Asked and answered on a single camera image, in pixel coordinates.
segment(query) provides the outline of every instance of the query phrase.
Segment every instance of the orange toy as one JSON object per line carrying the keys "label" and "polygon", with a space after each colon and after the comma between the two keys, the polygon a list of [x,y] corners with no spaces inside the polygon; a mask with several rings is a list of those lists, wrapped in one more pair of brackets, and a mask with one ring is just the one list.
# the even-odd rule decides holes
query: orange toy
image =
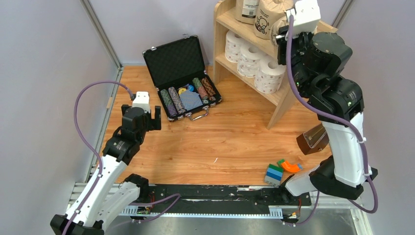
{"label": "orange toy", "polygon": [[297,173],[300,170],[302,170],[302,166],[298,163],[298,164],[290,164],[289,162],[287,162],[286,160],[282,159],[281,161],[278,161],[277,163],[280,167],[282,167],[284,170],[290,172],[290,173]]}

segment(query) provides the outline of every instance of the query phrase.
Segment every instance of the blue block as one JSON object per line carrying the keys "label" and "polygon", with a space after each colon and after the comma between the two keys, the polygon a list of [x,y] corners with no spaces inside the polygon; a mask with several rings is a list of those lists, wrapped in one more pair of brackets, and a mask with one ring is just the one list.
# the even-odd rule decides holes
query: blue block
{"label": "blue block", "polygon": [[274,169],[272,169],[272,168],[268,168],[268,169],[267,169],[267,172],[270,172],[270,173],[272,173],[272,174],[274,174],[274,175],[277,175],[277,176],[279,176],[279,177],[282,177],[282,172],[281,172],[281,171],[277,171],[277,170],[274,170]]}
{"label": "blue block", "polygon": [[267,171],[267,176],[269,176],[269,177],[271,177],[273,179],[276,179],[278,181],[281,181],[281,178],[282,178],[282,176],[277,176],[277,175],[275,175],[273,173],[270,173],[269,171]]}

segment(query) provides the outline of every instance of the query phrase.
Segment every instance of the lego brick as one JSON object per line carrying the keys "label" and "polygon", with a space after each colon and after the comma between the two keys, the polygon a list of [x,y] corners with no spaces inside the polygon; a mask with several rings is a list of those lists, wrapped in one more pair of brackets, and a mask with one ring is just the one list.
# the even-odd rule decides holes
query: lego brick
{"label": "lego brick", "polygon": [[274,186],[274,187],[279,187],[280,181],[273,179],[269,176],[265,176],[264,182]]}
{"label": "lego brick", "polygon": [[277,162],[277,165],[278,165],[279,167],[282,167],[282,166],[281,166],[281,164],[282,164],[283,162],[285,162],[285,160],[284,160],[284,159],[281,159],[281,160],[279,160],[279,161]]}
{"label": "lego brick", "polygon": [[278,167],[278,166],[272,165],[272,164],[269,164],[268,168],[271,168],[271,169],[274,169],[274,170],[280,171],[280,172],[284,171],[284,169],[282,169],[281,167]]}
{"label": "lego brick", "polygon": [[273,178],[273,179],[276,179],[276,180],[281,180],[281,176],[277,176],[277,175],[274,175],[273,173],[270,173],[270,172],[268,172],[267,171],[267,176],[269,176],[269,177],[271,177],[271,178]]}
{"label": "lego brick", "polygon": [[270,173],[272,173],[272,174],[274,174],[274,175],[276,175],[276,176],[280,176],[280,177],[282,177],[282,172],[277,171],[277,170],[274,170],[274,169],[272,169],[272,168],[268,168],[268,169],[267,169],[267,172],[270,172]]}

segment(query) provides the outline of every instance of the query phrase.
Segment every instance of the black briefcase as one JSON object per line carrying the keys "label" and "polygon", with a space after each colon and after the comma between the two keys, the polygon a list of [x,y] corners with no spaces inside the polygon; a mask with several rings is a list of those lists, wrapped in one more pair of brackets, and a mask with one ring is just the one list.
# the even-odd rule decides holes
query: black briefcase
{"label": "black briefcase", "polygon": [[[206,72],[202,49],[199,38],[196,35],[158,47],[151,47],[151,49],[143,51],[143,57],[169,121],[181,120],[184,117],[189,117],[190,120],[197,120],[207,116],[209,114],[209,108],[222,102],[221,95]],[[200,90],[200,83],[197,80],[194,83],[195,78],[201,81],[205,89],[204,92]],[[191,105],[187,105],[187,107],[191,107],[189,110],[186,108],[183,109],[178,104],[179,102],[177,102],[177,97],[172,87],[179,96],[180,102],[182,101],[182,105],[188,104],[188,102],[183,103],[185,100],[188,101],[188,96],[185,99],[184,93],[190,95],[192,100]],[[174,110],[171,108],[172,105],[166,97],[164,90],[168,92],[176,114],[174,114]],[[201,97],[200,94],[205,93],[208,94],[207,98],[206,96]],[[194,113],[203,110],[206,113],[192,117]]]}

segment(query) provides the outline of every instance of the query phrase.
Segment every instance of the toilet paper roll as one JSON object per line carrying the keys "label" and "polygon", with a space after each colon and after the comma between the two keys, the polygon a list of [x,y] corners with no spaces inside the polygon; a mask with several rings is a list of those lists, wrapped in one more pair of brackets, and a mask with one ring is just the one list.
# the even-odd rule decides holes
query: toilet paper roll
{"label": "toilet paper roll", "polygon": [[225,43],[225,57],[227,60],[237,63],[241,56],[241,46],[245,42],[243,38],[229,30],[226,33]]}
{"label": "toilet paper roll", "polygon": [[285,16],[285,10],[293,6],[293,0],[260,0],[254,22],[255,35],[263,39],[269,39],[271,26],[278,19]]}
{"label": "toilet paper roll", "polygon": [[259,0],[236,0],[235,19],[254,24]]}
{"label": "toilet paper roll", "polygon": [[281,86],[284,75],[285,65],[279,65],[271,56],[266,56],[259,61],[255,87],[262,93],[274,93]]}
{"label": "toilet paper roll", "polygon": [[265,53],[250,43],[241,46],[241,57],[236,66],[238,73],[245,77],[255,77],[258,63]]}

